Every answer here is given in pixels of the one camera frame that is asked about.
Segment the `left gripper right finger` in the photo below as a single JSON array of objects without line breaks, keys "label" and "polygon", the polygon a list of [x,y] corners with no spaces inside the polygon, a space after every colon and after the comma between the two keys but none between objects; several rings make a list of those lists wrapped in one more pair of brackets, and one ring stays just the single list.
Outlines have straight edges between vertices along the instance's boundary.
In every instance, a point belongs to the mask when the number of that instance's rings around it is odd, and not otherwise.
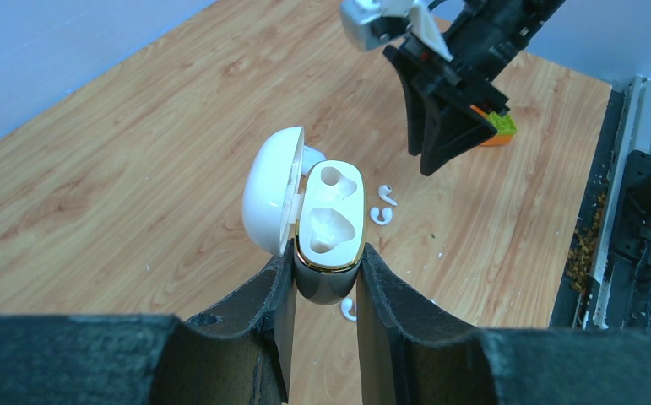
[{"label": "left gripper right finger", "polygon": [[651,404],[651,330],[476,327],[371,245],[356,304],[365,404]]}]

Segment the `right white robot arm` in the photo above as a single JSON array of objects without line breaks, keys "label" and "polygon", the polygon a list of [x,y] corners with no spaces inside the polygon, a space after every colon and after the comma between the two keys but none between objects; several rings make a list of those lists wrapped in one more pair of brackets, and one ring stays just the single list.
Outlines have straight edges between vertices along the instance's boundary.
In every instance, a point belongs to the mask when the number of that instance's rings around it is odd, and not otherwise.
[{"label": "right white robot arm", "polygon": [[503,116],[509,108],[493,80],[560,6],[559,1],[467,1],[446,31],[434,31],[453,54],[450,61],[415,34],[384,48],[403,86],[408,151],[420,156],[422,175],[494,137],[486,115]]}]

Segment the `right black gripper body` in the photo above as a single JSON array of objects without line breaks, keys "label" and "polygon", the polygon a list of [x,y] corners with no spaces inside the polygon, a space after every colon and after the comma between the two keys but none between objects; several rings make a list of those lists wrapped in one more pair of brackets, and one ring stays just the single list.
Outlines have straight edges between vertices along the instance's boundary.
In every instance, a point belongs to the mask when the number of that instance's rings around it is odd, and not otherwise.
[{"label": "right black gripper body", "polygon": [[457,95],[485,113],[508,113],[508,97],[492,81],[533,37],[531,1],[466,1],[463,11],[442,33],[450,52],[445,61],[414,35],[403,51],[412,53],[420,72],[452,86]]}]

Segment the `white oval earbud case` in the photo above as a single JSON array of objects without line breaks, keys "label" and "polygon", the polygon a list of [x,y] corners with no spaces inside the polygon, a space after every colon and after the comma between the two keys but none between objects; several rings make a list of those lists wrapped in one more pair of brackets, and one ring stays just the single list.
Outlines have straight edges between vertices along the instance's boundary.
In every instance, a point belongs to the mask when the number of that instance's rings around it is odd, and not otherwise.
[{"label": "white oval earbud case", "polygon": [[323,152],[305,145],[302,151],[301,174],[307,176],[314,165],[326,159],[327,157]]}]

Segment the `white gold earbud case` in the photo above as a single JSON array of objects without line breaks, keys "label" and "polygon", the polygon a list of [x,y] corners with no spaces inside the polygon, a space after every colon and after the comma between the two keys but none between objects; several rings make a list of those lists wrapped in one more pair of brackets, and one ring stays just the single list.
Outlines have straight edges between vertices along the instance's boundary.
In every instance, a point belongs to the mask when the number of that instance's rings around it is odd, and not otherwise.
[{"label": "white gold earbud case", "polygon": [[290,259],[307,300],[333,305],[352,290],[366,239],[366,187],[352,164],[305,166],[305,131],[287,127],[258,150],[242,197],[242,223],[262,250]]}]

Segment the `white clip earbud middle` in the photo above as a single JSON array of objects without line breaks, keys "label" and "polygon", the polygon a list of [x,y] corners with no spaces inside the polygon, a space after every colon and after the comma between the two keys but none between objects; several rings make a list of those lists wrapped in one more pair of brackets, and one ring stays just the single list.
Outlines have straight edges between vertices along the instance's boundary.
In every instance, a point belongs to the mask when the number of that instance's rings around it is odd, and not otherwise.
[{"label": "white clip earbud middle", "polygon": [[385,226],[391,223],[393,219],[393,210],[390,207],[372,207],[369,210],[369,217],[374,224]]}]

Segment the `green building block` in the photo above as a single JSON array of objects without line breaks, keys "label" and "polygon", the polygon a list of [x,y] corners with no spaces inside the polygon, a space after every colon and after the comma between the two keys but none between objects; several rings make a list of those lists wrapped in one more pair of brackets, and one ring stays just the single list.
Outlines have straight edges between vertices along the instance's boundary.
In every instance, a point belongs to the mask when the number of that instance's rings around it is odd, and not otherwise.
[{"label": "green building block", "polygon": [[488,122],[497,130],[498,136],[513,136],[518,128],[514,120],[509,116],[501,116],[495,112],[486,115]]}]

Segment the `white clip earbud left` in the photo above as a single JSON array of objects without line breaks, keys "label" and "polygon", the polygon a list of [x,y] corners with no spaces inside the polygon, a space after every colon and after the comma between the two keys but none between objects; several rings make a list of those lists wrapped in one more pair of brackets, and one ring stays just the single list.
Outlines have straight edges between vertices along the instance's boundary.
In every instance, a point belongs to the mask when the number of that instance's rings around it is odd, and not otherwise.
[{"label": "white clip earbud left", "polygon": [[339,307],[345,319],[348,321],[357,321],[355,302],[350,297],[342,299]]}]

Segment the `white stem earbud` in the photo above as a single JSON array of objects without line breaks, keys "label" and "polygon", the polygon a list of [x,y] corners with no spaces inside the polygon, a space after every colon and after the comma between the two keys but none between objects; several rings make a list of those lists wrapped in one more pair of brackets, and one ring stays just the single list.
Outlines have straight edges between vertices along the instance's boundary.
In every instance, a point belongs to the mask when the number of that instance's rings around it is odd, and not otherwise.
[{"label": "white stem earbud", "polygon": [[389,185],[381,185],[377,189],[377,195],[380,197],[381,200],[383,200],[385,203],[396,207],[398,203],[391,198],[390,194],[392,193],[393,189]]}]

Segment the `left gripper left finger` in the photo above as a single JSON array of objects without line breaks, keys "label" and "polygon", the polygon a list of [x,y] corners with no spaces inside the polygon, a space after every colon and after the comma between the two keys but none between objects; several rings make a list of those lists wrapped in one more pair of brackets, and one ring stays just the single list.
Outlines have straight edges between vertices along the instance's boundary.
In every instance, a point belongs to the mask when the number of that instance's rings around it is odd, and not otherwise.
[{"label": "left gripper left finger", "polygon": [[0,315],[0,404],[281,404],[289,399],[294,246],[187,320]]}]

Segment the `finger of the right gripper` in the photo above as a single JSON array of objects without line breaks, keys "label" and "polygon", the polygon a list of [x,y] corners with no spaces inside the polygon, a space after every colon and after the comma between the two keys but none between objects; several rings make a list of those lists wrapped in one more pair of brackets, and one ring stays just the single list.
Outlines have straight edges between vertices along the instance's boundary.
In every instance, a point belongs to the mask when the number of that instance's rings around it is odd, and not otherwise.
[{"label": "finger of the right gripper", "polygon": [[407,121],[408,153],[412,156],[423,157],[426,108],[422,96],[415,89],[415,79],[420,73],[420,67],[407,52],[401,51],[395,46],[385,46],[382,54],[392,64],[402,86]]},{"label": "finger of the right gripper", "polygon": [[411,153],[420,157],[424,176],[496,135],[491,122],[448,84],[419,73],[411,80],[411,96]]}]

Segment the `white clip earbud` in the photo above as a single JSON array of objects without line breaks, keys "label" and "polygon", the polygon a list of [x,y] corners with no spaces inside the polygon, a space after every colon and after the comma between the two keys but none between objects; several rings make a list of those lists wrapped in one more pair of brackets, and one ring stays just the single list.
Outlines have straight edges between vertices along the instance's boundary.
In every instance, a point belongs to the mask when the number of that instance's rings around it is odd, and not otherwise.
[{"label": "white clip earbud", "polygon": [[357,321],[355,302],[350,297],[342,299],[339,307],[345,319],[348,321]]},{"label": "white clip earbud", "polygon": [[369,210],[369,217],[374,224],[385,226],[391,223],[393,219],[393,210],[390,207],[372,207]]}]

